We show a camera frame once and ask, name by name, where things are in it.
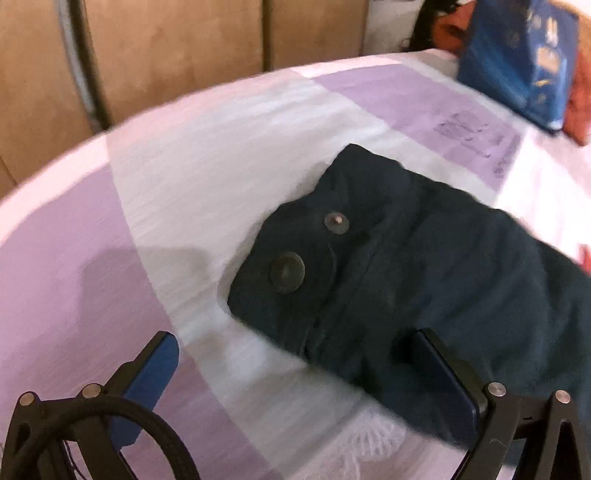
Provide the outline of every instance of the orange cloth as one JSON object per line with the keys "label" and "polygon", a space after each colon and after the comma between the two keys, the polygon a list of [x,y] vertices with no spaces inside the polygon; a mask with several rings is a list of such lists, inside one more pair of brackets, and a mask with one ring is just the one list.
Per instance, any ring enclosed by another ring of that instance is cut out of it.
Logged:
{"label": "orange cloth", "polygon": [[[475,1],[470,2],[435,20],[431,37],[436,48],[461,55],[475,6]],[[579,145],[587,145],[591,134],[591,19],[579,12],[576,14],[579,16],[580,46],[563,131]]]}

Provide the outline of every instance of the button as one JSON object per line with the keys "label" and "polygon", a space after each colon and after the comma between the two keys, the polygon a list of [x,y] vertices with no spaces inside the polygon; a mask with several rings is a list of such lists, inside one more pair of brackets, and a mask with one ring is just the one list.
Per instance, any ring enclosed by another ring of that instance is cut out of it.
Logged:
{"label": "button", "polygon": [[324,225],[328,230],[337,235],[343,235],[349,230],[349,221],[342,213],[329,213],[324,217]]}
{"label": "button", "polygon": [[306,274],[306,266],[295,252],[281,254],[271,264],[269,278],[278,293],[291,293],[300,288]]}

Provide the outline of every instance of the metal pin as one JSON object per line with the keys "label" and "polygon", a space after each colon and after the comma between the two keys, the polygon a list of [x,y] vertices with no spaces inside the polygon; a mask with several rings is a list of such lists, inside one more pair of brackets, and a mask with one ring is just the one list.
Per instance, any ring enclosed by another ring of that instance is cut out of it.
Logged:
{"label": "metal pin", "polygon": [[100,393],[101,386],[98,383],[90,383],[82,389],[84,398],[95,398]]}
{"label": "metal pin", "polygon": [[26,407],[35,401],[35,395],[31,392],[23,393],[21,398],[18,399],[18,402],[23,406]]}
{"label": "metal pin", "polygon": [[570,402],[570,395],[567,391],[557,390],[554,396],[556,397],[556,400],[558,400],[560,403]]}
{"label": "metal pin", "polygon": [[504,397],[507,393],[507,389],[502,383],[492,382],[488,385],[488,391],[495,397]]}

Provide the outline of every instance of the white lace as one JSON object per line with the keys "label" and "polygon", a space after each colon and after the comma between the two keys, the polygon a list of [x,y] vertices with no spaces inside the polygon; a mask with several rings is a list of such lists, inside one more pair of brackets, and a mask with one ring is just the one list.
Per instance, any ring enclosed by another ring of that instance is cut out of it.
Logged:
{"label": "white lace", "polygon": [[362,464],[390,458],[402,445],[406,433],[407,428],[401,421],[396,421],[379,405],[371,404],[296,478],[361,480]]}

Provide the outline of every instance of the blue plastic bag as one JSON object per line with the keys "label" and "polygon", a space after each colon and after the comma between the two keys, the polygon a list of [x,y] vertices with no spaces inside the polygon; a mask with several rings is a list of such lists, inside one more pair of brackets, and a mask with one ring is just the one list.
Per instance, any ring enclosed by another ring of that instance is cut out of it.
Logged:
{"label": "blue plastic bag", "polygon": [[458,80],[556,132],[573,84],[578,18],[545,0],[477,0]]}

